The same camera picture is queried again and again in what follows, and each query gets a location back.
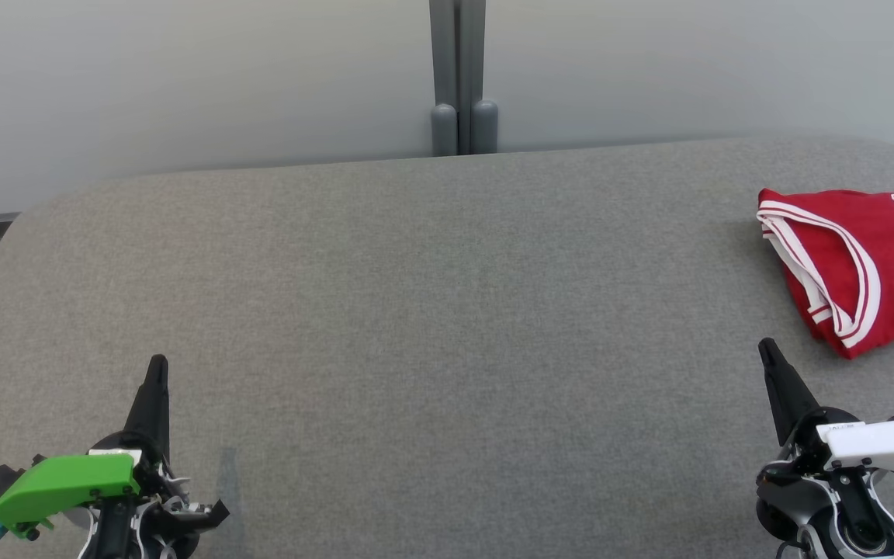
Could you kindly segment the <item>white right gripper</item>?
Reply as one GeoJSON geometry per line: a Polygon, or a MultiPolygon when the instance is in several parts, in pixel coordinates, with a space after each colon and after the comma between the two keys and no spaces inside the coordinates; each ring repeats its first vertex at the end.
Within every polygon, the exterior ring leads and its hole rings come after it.
{"type": "MultiPolygon", "coordinates": [[[[820,409],[820,405],[774,339],[761,339],[757,349],[764,368],[774,431],[779,445],[784,446],[799,421],[820,409]]],[[[818,425],[816,432],[820,442],[830,450],[830,458],[824,464],[826,470],[873,467],[894,473],[894,421],[835,422],[818,425]]]]}

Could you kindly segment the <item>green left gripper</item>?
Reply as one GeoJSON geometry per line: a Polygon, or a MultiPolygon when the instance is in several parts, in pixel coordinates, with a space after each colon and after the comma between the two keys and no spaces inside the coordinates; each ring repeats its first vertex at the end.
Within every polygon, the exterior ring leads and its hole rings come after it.
{"type": "MultiPolygon", "coordinates": [[[[169,362],[153,355],[123,427],[149,460],[170,459],[169,362]]],[[[137,495],[139,460],[131,453],[63,454],[47,457],[20,474],[0,496],[0,523],[25,536],[63,512],[104,498],[137,495]]]]}

